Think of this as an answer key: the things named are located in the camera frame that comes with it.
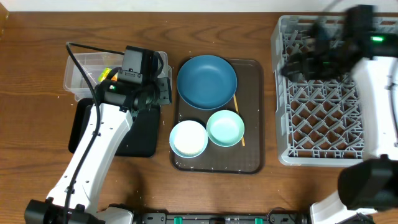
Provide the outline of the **yellow snack wrapper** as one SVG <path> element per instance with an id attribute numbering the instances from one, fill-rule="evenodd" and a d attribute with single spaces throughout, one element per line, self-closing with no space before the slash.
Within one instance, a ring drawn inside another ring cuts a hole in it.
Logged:
<path id="1" fill-rule="evenodd" d="M 109 75 L 109 73 L 111 72 L 111 70 L 112 70 L 111 68 L 105 68 L 105 69 L 102 71 L 101 75 L 98 77 L 98 81 L 99 81 L 99 82 L 102 82 L 102 81 Z M 118 75 L 115 74 L 115 76 L 112 77 L 112 80 L 113 80 L 113 81 L 116 81 L 117 78 L 118 78 Z"/>

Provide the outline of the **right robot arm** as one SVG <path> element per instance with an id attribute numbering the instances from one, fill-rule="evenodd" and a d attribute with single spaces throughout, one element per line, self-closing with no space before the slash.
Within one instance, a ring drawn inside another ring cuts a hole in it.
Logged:
<path id="1" fill-rule="evenodd" d="M 290 81 L 331 80 L 349 73 L 359 95 L 364 160 L 341 171 L 337 191 L 310 207 L 309 223 L 371 223 L 397 206 L 397 35 L 377 32 L 372 5 L 346 11 L 342 45 L 330 47 L 319 22 L 315 48 L 292 55 L 281 74 Z"/>

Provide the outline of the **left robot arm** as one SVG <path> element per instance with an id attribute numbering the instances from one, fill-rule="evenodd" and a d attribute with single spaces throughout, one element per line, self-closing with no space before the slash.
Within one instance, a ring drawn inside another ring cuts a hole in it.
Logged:
<path id="1" fill-rule="evenodd" d="M 113 68 L 98 85 L 87 83 L 93 106 L 73 157 L 44 201 L 31 200 L 26 223 L 134 223 L 133 211 L 109 206 L 98 211 L 100 192 L 121 143 L 141 137 L 143 115 L 172 102 L 167 54 L 128 46 L 121 66 Z"/>

